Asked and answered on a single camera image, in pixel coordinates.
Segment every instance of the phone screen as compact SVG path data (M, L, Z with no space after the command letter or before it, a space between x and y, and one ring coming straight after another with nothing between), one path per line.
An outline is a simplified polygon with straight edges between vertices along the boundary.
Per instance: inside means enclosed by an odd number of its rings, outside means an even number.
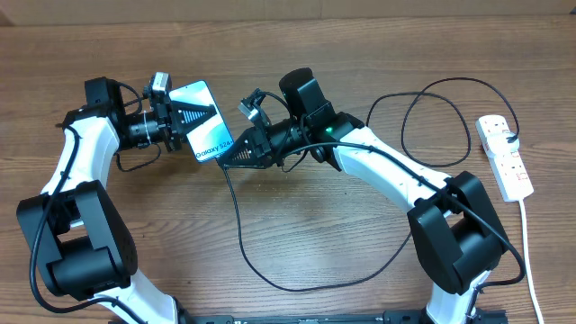
M170 100L185 104L213 105L216 115L186 134L198 162L206 162L226 152L234 143L228 126L222 119L220 108L204 80L172 90Z

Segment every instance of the black cylinder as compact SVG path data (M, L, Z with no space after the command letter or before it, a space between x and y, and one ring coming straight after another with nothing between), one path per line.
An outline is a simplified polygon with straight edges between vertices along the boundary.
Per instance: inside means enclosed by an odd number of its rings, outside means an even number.
M129 116L128 140L133 148L146 146L150 142L157 143L162 140L153 112Z
M278 151L278 149L280 149L282 141L284 140L284 136L286 135L286 131L289 127L290 120L283 120L270 126L267 130L267 135L270 139L270 146L272 147L273 152L276 154L281 153ZM304 142L304 137L300 132L300 127L296 124L295 121L294 125L290 128L290 133L288 134L288 139L286 139L282 152L288 152L293 149L297 149L304 144L306 144Z
M52 265L58 287L73 296L94 293L95 287L118 280L108 249L94 251L88 236L62 244L63 259Z
M463 218L452 227L463 253L454 263L454 268L464 283L492 269L491 265L498 262L503 253L498 239L492 234L484 237L479 226L474 220Z

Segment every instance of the wooden table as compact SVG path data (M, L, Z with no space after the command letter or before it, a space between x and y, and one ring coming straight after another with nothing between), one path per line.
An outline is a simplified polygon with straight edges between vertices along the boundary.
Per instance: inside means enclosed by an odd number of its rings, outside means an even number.
M539 301L548 323L573 323L575 31L576 18L568 15L0 29L0 322L103 323L112 317L102 307L57 316L38 306L28 284L30 251L15 218L18 202L50 179L63 145L54 124L86 103L85 80L107 76L142 88L156 71L171 73L175 86L205 79L238 136L249 125L236 109L241 98L256 87L278 93L285 73L311 67L336 109L361 119L377 96L420 90L443 77L478 77L500 89L517 111L521 152L535 187L526 207ZM521 250L518 205L502 201L473 126L490 113L512 124L509 112L481 85L456 82L434 92L461 107L472 133L470 157L445 171L468 170L484 182ZM376 134L397 149L409 103L382 102L372 119ZM286 116L276 103L265 108L275 122ZM435 162L459 158L466 143L455 113L432 99L410 116L406 141L417 157ZM124 163L153 155L129 151ZM409 231L406 216L373 188L311 158L289 175L277 168L231 174L247 254L287 287L368 275ZM108 192L136 241L139 268L192 314L379 313L420 309L429 297L431 281L412 242L368 283L310 293L270 287L239 253L221 171L213 162L199 166L188 148L130 174L112 167ZM517 272L506 254L492 279ZM43 293L57 305L75 302ZM486 293L481 307L507 310L511 323L536 321L526 280Z

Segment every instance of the white power strip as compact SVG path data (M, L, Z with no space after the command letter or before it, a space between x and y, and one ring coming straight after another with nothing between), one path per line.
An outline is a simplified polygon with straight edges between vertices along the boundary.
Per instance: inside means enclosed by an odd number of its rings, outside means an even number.
M476 122L476 130L504 201L519 202L532 194L534 187L518 153L519 140L508 143L508 138L514 134L506 119L498 115L483 116Z
M534 187L530 182L528 172L518 152L519 140L516 139L514 142L509 143L509 138L514 136L514 134L510 131L506 119L498 115L481 117L476 122L476 130L478 135L480 135L482 147L488 156L504 201L518 202L520 204L522 243L524 246L528 289L530 290L530 297L534 304L538 323L545 324L532 281L532 269L530 268L530 255L528 253L527 216L526 207L524 206L524 198L534 192Z

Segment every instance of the power socket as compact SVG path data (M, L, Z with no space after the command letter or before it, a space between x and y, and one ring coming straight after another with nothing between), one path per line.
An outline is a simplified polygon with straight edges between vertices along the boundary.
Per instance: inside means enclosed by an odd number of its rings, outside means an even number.
M476 122L476 130L504 201L518 202L532 194L534 187L518 152L519 139L508 142L514 134L506 119L498 115L483 116Z

